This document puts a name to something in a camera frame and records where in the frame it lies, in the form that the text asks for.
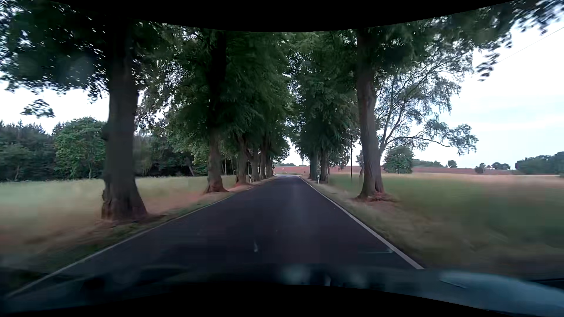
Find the white road marking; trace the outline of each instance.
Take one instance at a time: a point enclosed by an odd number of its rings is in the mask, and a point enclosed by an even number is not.
[[[355,216],[353,216],[351,213],[349,213],[347,210],[345,210],[345,208],[339,206],[338,203],[334,202],[333,200],[331,200],[329,197],[327,197],[326,195],[323,195],[320,191],[317,190],[317,188],[313,187],[311,184],[309,184],[308,181],[306,181],[305,179],[299,177],[301,180],[303,180],[306,184],[308,184],[311,188],[313,188],[316,192],[318,192],[320,195],[322,195],[323,197],[325,197],[327,200],[329,200],[330,202],[332,202],[333,204],[335,204],[335,206],[337,206],[339,209],[341,209],[344,213],[346,213],[347,215],[349,215],[349,217],[351,217],[354,221],[356,221],[359,225],[361,225],[363,228],[365,228],[366,230],[368,230],[368,232],[370,232],[373,236],[375,236],[376,238],[378,238],[378,240],[382,241],[388,248],[390,248],[392,251],[394,251],[395,253],[397,253],[402,259],[406,260],[407,263],[411,264],[414,268],[418,269],[418,270],[423,270],[424,268],[419,265],[419,263],[415,262],[412,258],[410,258],[409,256],[407,256],[405,253],[403,253],[400,249],[396,248],[395,246],[393,246],[393,244],[389,243],[386,239],[384,239],[382,236],[380,236],[379,234],[377,234],[374,230],[372,230],[370,227],[368,227],[366,224],[364,224],[364,222],[358,220]]]

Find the road edge line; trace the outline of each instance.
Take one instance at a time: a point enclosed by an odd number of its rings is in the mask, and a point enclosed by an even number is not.
[[[343,208],[341,205],[339,205],[338,203],[334,202],[331,198],[327,197],[325,194],[323,194],[322,192],[318,191],[317,188],[313,187],[311,184],[309,184],[308,181],[306,181],[305,179],[303,179],[301,176],[298,176],[302,181],[304,181],[306,184],[308,184],[311,188],[313,188],[316,192],[318,192],[320,195],[322,195],[323,197],[325,197],[327,200],[329,200],[330,202],[332,202],[335,206],[339,207],[339,209],[341,209],[344,213],[346,213],[347,215],[349,215],[349,217],[351,217],[354,221],[356,221],[359,225],[361,225],[363,228],[365,228],[368,232],[370,232],[373,236],[375,236],[376,238],[378,238],[378,240],[380,240],[382,243],[384,243],[388,248],[390,248],[392,251],[394,251],[395,253],[397,253],[402,259],[404,259],[407,263],[411,264],[411,266],[413,266],[414,268],[418,269],[418,270],[424,270],[425,268],[422,267],[419,263],[415,262],[412,258],[410,258],[409,256],[407,256],[407,254],[403,253],[400,249],[396,248],[393,244],[391,244],[389,241],[387,241],[386,239],[384,239],[381,235],[379,235],[378,233],[376,233],[376,231],[372,230],[370,227],[368,227],[364,222],[362,222],[361,220],[359,220],[357,217],[355,217],[354,215],[352,215],[351,213],[349,213],[345,208]]]
[[[11,293],[8,293],[7,295],[4,296],[4,298],[10,298],[10,297],[12,297],[12,296],[14,296],[14,295],[17,295],[18,293],[21,293],[21,292],[23,292],[24,290],[26,290],[26,289],[28,289],[28,288],[34,286],[34,285],[37,285],[37,284],[39,284],[40,282],[42,282],[42,281],[44,281],[44,280],[46,280],[46,279],[49,279],[49,278],[51,278],[51,277],[53,277],[53,276],[55,276],[55,275],[57,275],[57,274],[63,272],[64,270],[67,270],[67,269],[69,269],[69,268],[71,268],[71,267],[73,267],[73,266],[75,266],[75,265],[77,265],[77,264],[84,263],[86,260],[88,260],[88,259],[90,259],[90,258],[93,258],[93,257],[97,256],[98,254],[100,254],[100,253],[102,253],[102,252],[105,252],[105,251],[107,251],[107,250],[110,250],[110,249],[112,249],[112,248],[115,247],[115,246],[118,246],[118,245],[120,245],[120,244],[122,244],[122,243],[125,243],[125,242],[127,242],[127,241],[129,241],[129,240],[132,240],[132,239],[134,239],[134,238],[136,238],[136,237],[138,237],[138,236],[144,235],[144,234],[148,233],[148,232],[151,231],[151,230],[154,230],[154,229],[156,229],[156,228],[159,228],[159,227],[161,227],[161,226],[164,226],[165,224],[168,224],[168,223],[171,223],[171,222],[176,221],[176,220],[178,220],[178,219],[184,218],[184,217],[186,217],[186,216],[188,216],[188,215],[191,215],[191,214],[193,214],[193,213],[195,213],[195,212],[199,212],[200,210],[202,210],[202,209],[204,209],[204,208],[207,208],[207,207],[209,207],[209,206],[212,206],[212,205],[217,204],[218,202],[221,202],[221,201],[224,201],[224,200],[226,200],[226,199],[229,199],[229,198],[235,196],[236,194],[237,194],[236,192],[232,192],[231,195],[229,195],[229,196],[227,196],[227,197],[225,197],[225,198],[223,198],[223,199],[220,199],[220,200],[218,200],[218,201],[215,201],[215,202],[213,202],[213,203],[211,203],[211,204],[209,204],[209,205],[202,206],[202,207],[200,207],[200,208],[198,208],[198,209],[195,209],[195,210],[193,210],[193,211],[191,211],[191,212],[189,212],[189,213],[187,213],[187,214],[178,216],[178,217],[173,218],[173,219],[171,219],[171,220],[169,220],[169,221],[167,221],[167,222],[163,222],[163,223],[161,223],[161,224],[158,225],[158,226],[154,226],[154,227],[152,227],[152,228],[149,228],[149,229],[143,230],[143,231],[141,231],[141,232],[138,232],[138,233],[134,234],[134,235],[131,236],[131,237],[127,237],[126,239],[121,240],[121,241],[118,242],[118,243],[115,243],[115,244],[112,244],[112,245],[110,245],[110,246],[107,246],[107,247],[105,247],[104,249],[102,249],[102,250],[100,250],[100,251],[96,251],[95,253],[93,253],[93,254],[91,254],[91,255],[89,255],[89,256],[86,256],[85,258],[82,258],[82,259],[80,259],[80,260],[78,260],[78,261],[76,261],[76,262],[74,262],[74,263],[71,263],[71,264],[69,264],[69,265],[67,265],[67,266],[65,266],[65,267],[62,267],[62,268],[56,270],[56,271],[53,272],[53,273],[47,274],[47,275],[45,275],[44,277],[42,277],[42,278],[40,278],[40,279],[37,279],[37,280],[35,280],[35,281],[33,281],[33,282],[30,282],[29,284],[26,284],[26,285],[22,286],[21,288],[19,288],[19,289],[13,291],[13,292],[11,292]]]

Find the windshield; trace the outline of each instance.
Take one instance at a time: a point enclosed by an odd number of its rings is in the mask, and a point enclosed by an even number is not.
[[[152,266],[564,278],[562,4],[275,33],[1,0],[0,293]]]

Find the power line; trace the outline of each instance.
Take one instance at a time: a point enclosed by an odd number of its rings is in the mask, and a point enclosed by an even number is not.
[[[499,64],[499,63],[501,63],[502,61],[504,61],[504,60],[506,60],[506,59],[510,58],[511,56],[513,56],[513,55],[515,55],[515,54],[517,54],[517,53],[521,52],[522,50],[524,50],[524,49],[526,49],[526,48],[528,48],[528,47],[530,47],[530,46],[532,46],[532,45],[534,45],[534,44],[537,44],[538,42],[540,42],[540,41],[544,40],[545,38],[547,38],[547,37],[551,36],[552,34],[555,34],[556,32],[558,32],[558,31],[560,31],[560,30],[562,30],[562,29],[564,29],[564,27],[561,27],[561,28],[557,29],[556,31],[552,32],[551,34],[549,34],[549,35],[547,35],[547,36],[543,36],[543,37],[541,37],[541,39],[540,39],[540,40],[538,40],[538,41],[536,41],[536,42],[533,42],[533,43],[531,43],[531,44],[529,44],[529,45],[525,46],[524,48],[522,48],[522,49],[518,50],[517,52],[515,52],[515,53],[513,53],[513,54],[511,54],[511,55],[507,56],[506,58],[504,58],[504,59],[502,59],[502,60],[498,61],[498,62],[497,62],[496,64]]]

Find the grass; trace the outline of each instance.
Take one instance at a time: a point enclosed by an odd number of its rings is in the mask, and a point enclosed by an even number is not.
[[[398,203],[350,198],[358,176],[317,185],[428,267],[564,276],[564,181],[554,176],[384,174]]]

